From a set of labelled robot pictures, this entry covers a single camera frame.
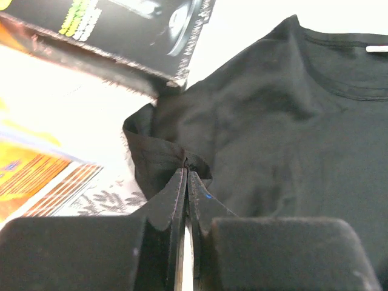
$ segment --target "product image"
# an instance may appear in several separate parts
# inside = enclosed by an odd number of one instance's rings
[[[184,88],[215,2],[4,1],[0,43],[150,95]]]

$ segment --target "cardboard box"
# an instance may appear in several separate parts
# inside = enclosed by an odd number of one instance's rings
[[[0,42],[152,96],[175,93],[214,2],[0,0]]]

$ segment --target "orange packaging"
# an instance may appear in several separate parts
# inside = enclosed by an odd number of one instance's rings
[[[0,141],[0,222],[27,202],[70,161]]]

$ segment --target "white surface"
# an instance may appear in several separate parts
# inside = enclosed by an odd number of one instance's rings
[[[217,0],[210,23],[204,27],[190,65],[189,85],[204,79],[242,49],[266,35],[286,17],[297,14],[302,26],[329,33],[363,32],[388,35],[387,1],[257,1]],[[123,166],[122,144],[118,139],[125,117],[149,102],[146,96],[112,90],[100,86],[99,81],[73,71],[53,72],[45,65],[26,64],[16,55],[0,47],[0,77],[8,82],[0,86],[0,95],[24,104],[22,114],[34,107],[41,108],[49,99],[49,106],[58,109],[48,113],[54,125],[62,129],[68,139],[77,137],[81,150],[118,170]],[[71,84],[66,97],[58,94],[64,84]],[[45,124],[42,115],[27,115]],[[186,236],[186,246],[190,238]],[[192,290],[191,249],[185,248],[183,291]]]

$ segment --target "black fabric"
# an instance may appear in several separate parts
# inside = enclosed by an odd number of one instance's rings
[[[388,53],[366,46],[384,44],[313,32],[292,16],[182,95],[144,107],[124,131],[145,195],[186,162],[239,216],[347,221],[383,274]]]

